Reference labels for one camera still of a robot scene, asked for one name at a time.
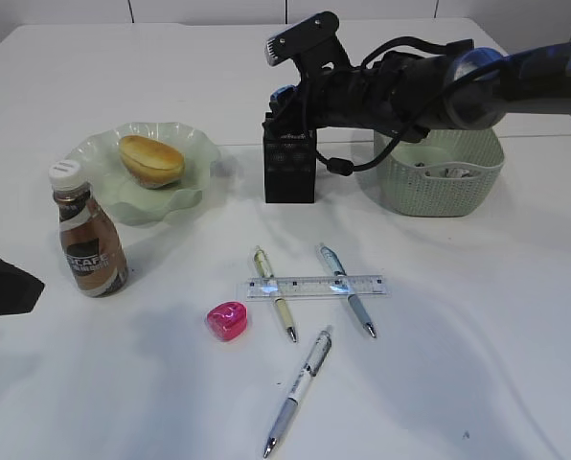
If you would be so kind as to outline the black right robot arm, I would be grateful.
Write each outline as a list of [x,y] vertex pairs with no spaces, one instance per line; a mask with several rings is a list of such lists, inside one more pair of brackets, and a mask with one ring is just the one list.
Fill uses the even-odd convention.
[[571,42],[503,56],[472,40],[436,45],[411,36],[356,67],[306,68],[275,92],[263,123],[273,136],[305,129],[370,129],[418,143],[432,130],[483,130],[508,113],[571,114]]

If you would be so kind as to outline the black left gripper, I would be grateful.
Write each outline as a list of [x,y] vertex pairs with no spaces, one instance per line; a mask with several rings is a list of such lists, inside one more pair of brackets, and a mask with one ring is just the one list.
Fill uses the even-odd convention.
[[34,275],[0,258],[0,316],[31,312],[44,288]]

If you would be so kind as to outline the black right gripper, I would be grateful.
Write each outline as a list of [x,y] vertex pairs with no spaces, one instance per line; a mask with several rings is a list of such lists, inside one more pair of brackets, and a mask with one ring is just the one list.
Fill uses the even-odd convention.
[[376,67],[364,72],[358,67],[325,67],[311,75],[299,72],[301,81],[294,98],[271,99],[263,121],[263,137],[287,136],[308,139],[309,129],[347,127],[396,132],[406,121],[393,107],[393,91],[400,71]]

